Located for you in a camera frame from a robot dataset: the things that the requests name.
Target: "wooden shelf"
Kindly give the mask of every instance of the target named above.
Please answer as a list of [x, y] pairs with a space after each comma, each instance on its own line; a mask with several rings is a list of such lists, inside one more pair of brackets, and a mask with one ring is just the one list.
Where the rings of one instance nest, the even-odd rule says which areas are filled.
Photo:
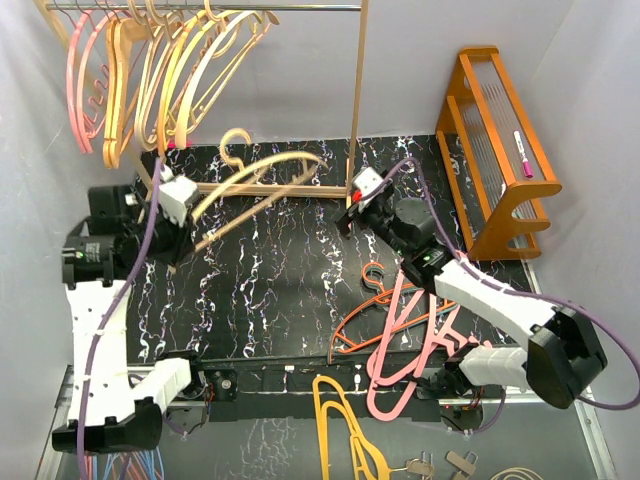
[[[523, 170], [518, 132], [531, 167]], [[482, 221], [473, 224], [447, 134], [460, 140]], [[562, 189], [511, 83], [496, 47], [460, 51], [440, 112], [436, 135], [472, 260], [535, 258], [535, 232], [550, 227], [541, 197]]]

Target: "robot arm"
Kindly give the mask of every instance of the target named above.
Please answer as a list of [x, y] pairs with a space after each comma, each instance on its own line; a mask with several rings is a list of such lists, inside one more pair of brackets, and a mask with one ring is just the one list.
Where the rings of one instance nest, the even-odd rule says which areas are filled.
[[[175, 265], [193, 250], [188, 213], [197, 198], [197, 186], [185, 177], [173, 177], [168, 168], [162, 177], [162, 215], [156, 221], [148, 256]], [[131, 388], [126, 345], [131, 289], [107, 327], [98, 331], [98, 326], [138, 254], [143, 227], [137, 219], [144, 202], [129, 186], [92, 188], [88, 196], [90, 216], [70, 232], [62, 251], [63, 282], [73, 317], [75, 379], [68, 423], [53, 432], [52, 443], [57, 451], [76, 451], [81, 373], [92, 338], [98, 334], [102, 338], [91, 371], [85, 448], [95, 453], [150, 450], [160, 441], [169, 403], [182, 391], [199, 391], [203, 378], [194, 352], [169, 352]]]
[[493, 349], [468, 345], [428, 380], [428, 389], [435, 395], [462, 395], [473, 386], [490, 384], [531, 388], [550, 405], [568, 408], [607, 366], [591, 322], [542, 300], [508, 295], [511, 286], [463, 259], [480, 280], [474, 278], [436, 238], [435, 222], [423, 200], [405, 198], [392, 208], [388, 200], [393, 185], [369, 196], [382, 183], [383, 176], [371, 167], [354, 178], [354, 204], [337, 222], [341, 233], [349, 237], [352, 222], [371, 228], [402, 256], [400, 267], [416, 286], [459, 303], [518, 344]]

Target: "floor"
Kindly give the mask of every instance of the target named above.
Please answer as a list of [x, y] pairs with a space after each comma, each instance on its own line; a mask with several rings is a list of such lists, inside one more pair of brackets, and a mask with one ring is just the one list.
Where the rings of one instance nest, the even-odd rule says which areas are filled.
[[[309, 151], [328, 164], [314, 183], [344, 184], [346, 140], [234, 145], [230, 150], [245, 163], [279, 151]], [[356, 171], [365, 165], [389, 168], [407, 155], [421, 161], [445, 228], [462, 247], [435, 136], [361, 139]], [[144, 160], [153, 163], [151, 155]], [[464, 157], [453, 153], [451, 161], [472, 189]], [[218, 182], [232, 173], [213, 146], [173, 151], [168, 163], [174, 172], [198, 182]], [[264, 182], [289, 178], [297, 168], [290, 164], [271, 170]], [[407, 168], [396, 195], [419, 194], [415, 172]], [[224, 225], [255, 201], [251, 197], [220, 201], [202, 217], [194, 238]], [[163, 351], [185, 348], [195, 349], [203, 359], [325, 353], [336, 325], [370, 298], [360, 281], [363, 265], [372, 260], [383, 264], [388, 288], [397, 271], [396, 256], [371, 232], [358, 230], [351, 240], [340, 237], [334, 220], [344, 208], [342, 200], [283, 199], [186, 261], [174, 274], [163, 265], [148, 263], [129, 306], [129, 362], [153, 362]], [[493, 262], [483, 268], [517, 288], [528, 288], [519, 262]], [[348, 333], [352, 338], [379, 334], [384, 317], [384, 311], [369, 309], [354, 320]], [[455, 326], [482, 341], [509, 341], [467, 311], [461, 312]], [[422, 336], [416, 327], [397, 335], [392, 348], [419, 348]]]

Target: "blue cable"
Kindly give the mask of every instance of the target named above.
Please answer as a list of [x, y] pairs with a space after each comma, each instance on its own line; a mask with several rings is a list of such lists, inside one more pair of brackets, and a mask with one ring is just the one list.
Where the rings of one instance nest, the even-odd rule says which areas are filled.
[[144, 451], [144, 452], [136, 452], [136, 455], [141, 460], [142, 468], [147, 472], [147, 476], [149, 478], [153, 478], [153, 474], [152, 474], [151, 469], [150, 469], [151, 464], [149, 462], [149, 457], [147, 455], [147, 452], [146, 451]]
[[160, 447], [156, 447], [156, 453], [158, 454], [158, 463], [160, 464], [160, 480], [164, 480], [164, 465], [162, 463], [162, 455], [160, 455]]
[[110, 453], [109, 456], [107, 457], [107, 464], [105, 465], [104, 476], [102, 477], [102, 480], [108, 480], [109, 474], [111, 473], [111, 469], [113, 468], [113, 463], [115, 462], [115, 460], [116, 460], [116, 456]]
[[149, 469], [149, 477], [150, 478], [157, 478], [156, 477], [156, 460], [155, 460], [155, 456], [153, 455], [153, 450], [151, 450], [150, 452], [148, 452], [149, 458], [151, 459], [151, 468]]

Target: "marker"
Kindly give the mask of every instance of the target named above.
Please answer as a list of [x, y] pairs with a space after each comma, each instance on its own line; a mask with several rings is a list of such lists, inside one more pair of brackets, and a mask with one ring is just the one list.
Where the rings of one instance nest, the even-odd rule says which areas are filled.
[[516, 139], [516, 144], [518, 145], [518, 152], [520, 152], [524, 176], [527, 178], [533, 178], [533, 170], [531, 169], [531, 165], [529, 165], [529, 159], [527, 158], [526, 153], [524, 153], [524, 145], [522, 145], [522, 138], [520, 138], [520, 132], [518, 130], [513, 132], [513, 138]]

